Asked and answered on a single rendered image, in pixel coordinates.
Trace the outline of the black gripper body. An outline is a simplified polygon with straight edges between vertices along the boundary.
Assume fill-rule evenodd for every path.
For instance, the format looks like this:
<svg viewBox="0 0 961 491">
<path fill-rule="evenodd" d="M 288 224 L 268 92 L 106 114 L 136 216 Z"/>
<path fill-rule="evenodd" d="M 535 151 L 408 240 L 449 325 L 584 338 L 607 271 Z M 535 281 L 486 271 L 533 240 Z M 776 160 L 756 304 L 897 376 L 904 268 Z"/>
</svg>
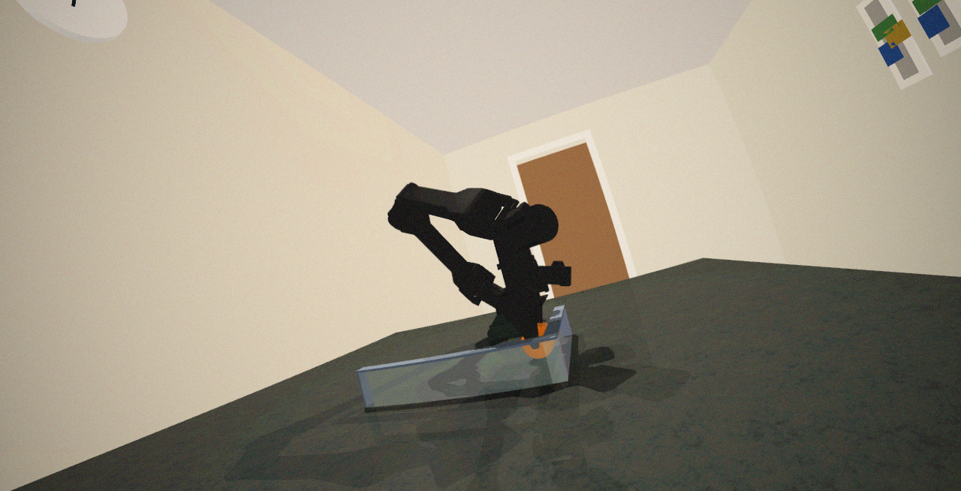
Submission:
<svg viewBox="0 0 961 491">
<path fill-rule="evenodd" d="M 529 279 L 529 264 L 533 258 L 531 249 L 501 256 L 498 271 L 502 271 L 502 278 L 505 280 L 504 293 L 498 295 L 494 302 L 497 315 L 505 315 L 514 311 L 533 309 L 541 303 L 540 292 L 548 292 L 549 286 L 545 285 L 538 289 L 531 286 Z"/>
</svg>

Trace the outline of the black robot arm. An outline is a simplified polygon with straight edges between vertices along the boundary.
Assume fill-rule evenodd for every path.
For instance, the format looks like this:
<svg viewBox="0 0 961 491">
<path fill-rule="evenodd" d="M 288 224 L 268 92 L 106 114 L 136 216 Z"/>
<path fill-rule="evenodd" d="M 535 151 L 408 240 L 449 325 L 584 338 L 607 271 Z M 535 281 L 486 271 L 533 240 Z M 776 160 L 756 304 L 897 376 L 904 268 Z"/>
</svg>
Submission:
<svg viewBox="0 0 961 491">
<path fill-rule="evenodd" d="M 470 236 L 493 240 L 500 258 L 549 242 L 559 229 L 556 214 L 548 206 L 529 206 L 526 201 L 518 204 L 509 194 L 485 188 L 447 192 L 411 182 L 397 194 L 387 218 L 396 230 L 417 237 L 452 272 L 453 283 L 471 304 L 485 302 L 495 309 L 494 302 L 504 293 L 494 283 L 496 277 L 480 264 L 467 262 L 430 224 L 429 215 L 449 218 Z M 572 267 L 562 261 L 553 261 L 550 266 L 533 260 L 529 264 L 529 279 L 535 289 L 570 286 L 571 278 Z"/>
</svg>

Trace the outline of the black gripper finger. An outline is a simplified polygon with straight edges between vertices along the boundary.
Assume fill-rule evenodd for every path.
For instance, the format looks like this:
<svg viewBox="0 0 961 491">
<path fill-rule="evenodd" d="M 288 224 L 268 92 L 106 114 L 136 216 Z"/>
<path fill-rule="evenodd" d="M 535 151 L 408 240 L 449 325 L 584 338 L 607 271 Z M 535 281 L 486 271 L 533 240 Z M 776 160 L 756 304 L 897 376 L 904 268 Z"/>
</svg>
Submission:
<svg viewBox="0 0 961 491">
<path fill-rule="evenodd" d="M 538 337 L 538 317 L 536 315 L 538 315 L 541 306 L 542 303 L 533 307 L 533 309 L 514 311 L 503 316 L 517 328 L 524 339 Z"/>
<path fill-rule="evenodd" d="M 542 305 L 544 304 L 545 299 L 546 299 L 547 297 L 548 297 L 548 294 L 545 294 L 545 295 L 542 295 L 542 296 L 541 296 Z M 536 317 L 538 317 L 538 324 L 543 323 L 542 306 L 541 306 L 541 309 L 539 309 L 538 315 L 536 315 Z"/>
</svg>

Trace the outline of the clear low corner wall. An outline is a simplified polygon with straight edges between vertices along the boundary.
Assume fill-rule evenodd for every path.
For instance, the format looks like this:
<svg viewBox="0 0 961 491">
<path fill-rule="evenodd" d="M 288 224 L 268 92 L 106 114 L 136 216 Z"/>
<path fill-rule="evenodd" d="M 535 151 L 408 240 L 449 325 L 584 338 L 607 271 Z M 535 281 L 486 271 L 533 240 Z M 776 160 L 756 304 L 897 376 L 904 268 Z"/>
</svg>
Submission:
<svg viewBox="0 0 961 491">
<path fill-rule="evenodd" d="M 568 381 L 572 328 L 566 310 L 557 339 L 439 362 L 358 372 L 367 408 L 447 401 Z"/>
</svg>

